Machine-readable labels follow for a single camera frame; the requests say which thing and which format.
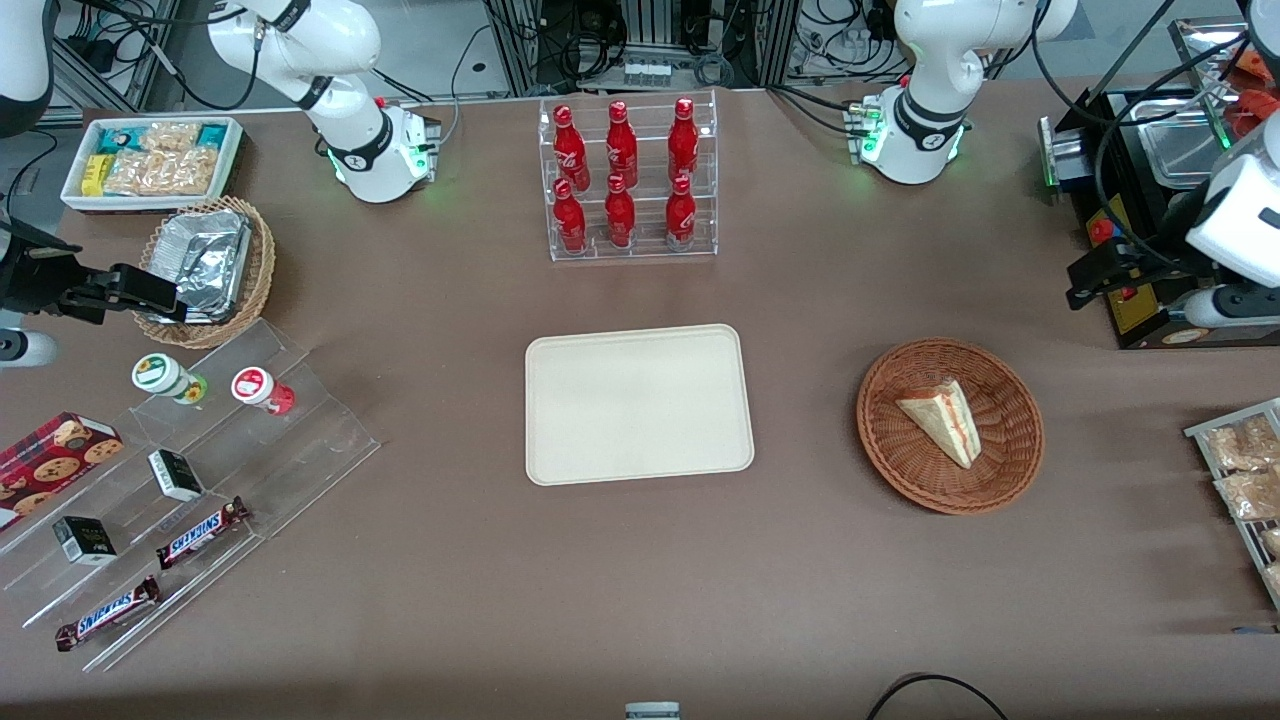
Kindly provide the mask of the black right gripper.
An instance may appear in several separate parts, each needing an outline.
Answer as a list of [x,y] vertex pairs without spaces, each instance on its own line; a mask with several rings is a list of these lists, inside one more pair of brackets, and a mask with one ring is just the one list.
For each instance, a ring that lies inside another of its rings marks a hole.
[[108,311],[137,311],[186,323],[188,306],[177,286],[124,263],[108,270],[84,268],[79,247],[28,223],[4,220],[8,237],[1,261],[3,310],[23,315],[69,316],[101,325]]

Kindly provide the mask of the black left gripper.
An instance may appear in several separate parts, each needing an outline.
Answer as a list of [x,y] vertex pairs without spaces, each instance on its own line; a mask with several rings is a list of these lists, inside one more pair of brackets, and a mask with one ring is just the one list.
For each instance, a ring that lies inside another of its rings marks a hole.
[[1106,240],[1094,245],[1088,260],[1076,260],[1068,268],[1070,287],[1068,307],[1078,311],[1094,299],[1110,292],[1137,291],[1148,286],[1151,273],[1156,299],[1180,299],[1193,290],[1213,290],[1221,277],[1213,261],[1188,241],[1190,229],[1199,224],[1208,197],[1207,188],[1194,188],[1174,196],[1149,240],[1149,252],[1125,240]]

